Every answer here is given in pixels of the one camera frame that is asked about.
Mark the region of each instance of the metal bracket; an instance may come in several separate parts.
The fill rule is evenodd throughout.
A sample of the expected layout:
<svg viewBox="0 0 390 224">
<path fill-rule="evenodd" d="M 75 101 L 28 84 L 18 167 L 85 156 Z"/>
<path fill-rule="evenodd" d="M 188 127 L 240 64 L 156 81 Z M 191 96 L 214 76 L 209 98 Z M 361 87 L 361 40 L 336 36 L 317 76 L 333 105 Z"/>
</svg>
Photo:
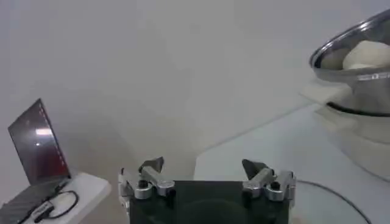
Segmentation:
<svg viewBox="0 0 390 224">
<path fill-rule="evenodd" d="M 160 173 L 158 173 L 151 166 L 144 166 L 141 169 L 141 177 L 143 180 L 151 182 L 156 187 L 157 194 L 160 196 L 168 197 L 169 194 L 174 192 L 175 181 L 165 179 Z"/>
<path fill-rule="evenodd" d="M 252 198 L 257 198 L 261 194 L 261 189 L 273 180 L 274 171 L 270 168 L 264 168 L 251 180 L 243 182 L 243 191 L 250 192 Z"/>
<path fill-rule="evenodd" d="M 266 196 L 270 201 L 291 200 L 291 205 L 295 202 L 296 177 L 291 171 L 282 171 L 277 178 L 267 184 Z"/>
</svg>

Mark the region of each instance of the white wall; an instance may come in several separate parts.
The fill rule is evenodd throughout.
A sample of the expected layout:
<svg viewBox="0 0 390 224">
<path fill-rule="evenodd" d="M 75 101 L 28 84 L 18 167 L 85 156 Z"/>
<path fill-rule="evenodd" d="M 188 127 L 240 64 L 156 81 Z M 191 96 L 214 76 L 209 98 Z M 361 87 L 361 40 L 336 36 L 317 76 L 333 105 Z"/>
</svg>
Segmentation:
<svg viewBox="0 0 390 224">
<path fill-rule="evenodd" d="M 0 202 L 27 185 L 6 128 L 36 98 L 73 167 L 115 183 L 162 155 L 170 177 L 190 177 L 207 147 L 305 104 L 314 49 L 389 6 L 0 0 Z"/>
</svg>

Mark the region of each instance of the black cable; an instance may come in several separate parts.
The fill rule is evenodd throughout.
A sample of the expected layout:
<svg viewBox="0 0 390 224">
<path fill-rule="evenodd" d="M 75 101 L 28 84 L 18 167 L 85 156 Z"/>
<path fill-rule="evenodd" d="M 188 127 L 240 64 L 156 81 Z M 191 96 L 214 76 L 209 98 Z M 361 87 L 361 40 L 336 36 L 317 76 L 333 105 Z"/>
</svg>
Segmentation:
<svg viewBox="0 0 390 224">
<path fill-rule="evenodd" d="M 322 184 L 319 184 L 319 183 L 315 183 L 315 182 L 311 182 L 311 181 L 306 181 L 306 180 L 297 180 L 298 183 L 303 183 L 303 184 L 309 184 L 309 185 L 312 185 L 312 186 L 316 186 L 316 187 L 319 187 L 325 191 L 329 191 L 331 192 L 332 194 L 336 195 L 337 197 L 341 198 L 342 200 L 344 200 L 348 205 L 350 205 L 351 207 L 354 208 L 354 210 L 356 210 L 357 213 L 359 213 L 359 215 L 362 216 L 362 218 L 367 222 L 367 224 L 372 224 L 371 220 L 369 217 L 367 217 L 365 215 L 365 213 L 357 207 L 357 205 L 355 205 L 352 201 L 350 201 L 348 198 L 346 198 L 345 196 L 342 196 L 340 193 L 337 193 L 335 190 L 327 187 L 327 186 L 324 186 Z"/>
<path fill-rule="evenodd" d="M 74 202 L 73 204 L 67 209 L 65 210 L 63 213 L 59 214 L 59 215 L 55 215 L 55 216 L 48 216 L 48 217 L 45 217 L 44 219 L 58 219 L 60 217 L 63 217 L 64 215 L 66 215 L 67 213 L 69 213 L 75 206 L 76 204 L 79 202 L 79 195 L 75 192 L 75 191 L 63 191 L 63 192 L 59 192 L 56 197 L 60 194 L 73 194 L 74 195 Z"/>
<path fill-rule="evenodd" d="M 390 117 L 390 113 L 368 112 L 368 111 L 356 110 L 356 109 L 340 106 L 334 102 L 327 103 L 327 106 L 330 108 L 333 108 L 335 110 L 344 112 L 344 113 L 350 113 L 350 114 L 355 114 L 355 115 L 362 115 L 362 116 L 369 116 L 369 117 Z"/>
</svg>

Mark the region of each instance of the laptop keyboard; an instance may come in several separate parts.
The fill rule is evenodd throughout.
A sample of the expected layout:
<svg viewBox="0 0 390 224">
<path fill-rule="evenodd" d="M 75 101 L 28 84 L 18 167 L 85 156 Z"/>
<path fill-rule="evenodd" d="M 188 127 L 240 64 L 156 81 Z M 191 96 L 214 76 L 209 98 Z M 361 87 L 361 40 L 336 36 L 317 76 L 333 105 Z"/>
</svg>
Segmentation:
<svg viewBox="0 0 390 224">
<path fill-rule="evenodd" d="M 34 209 L 55 193 L 59 182 L 30 186 L 0 209 L 0 224 L 21 223 Z"/>
</svg>

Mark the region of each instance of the laptop screen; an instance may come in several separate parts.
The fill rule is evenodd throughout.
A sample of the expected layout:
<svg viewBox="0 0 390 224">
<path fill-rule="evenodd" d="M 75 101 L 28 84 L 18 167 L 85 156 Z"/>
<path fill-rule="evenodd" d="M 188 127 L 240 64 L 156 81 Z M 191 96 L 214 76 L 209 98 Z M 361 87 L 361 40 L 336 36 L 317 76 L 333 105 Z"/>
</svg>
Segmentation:
<svg viewBox="0 0 390 224">
<path fill-rule="evenodd" d="M 8 131 L 31 185 L 70 177 L 41 99 L 18 117 Z"/>
</svg>

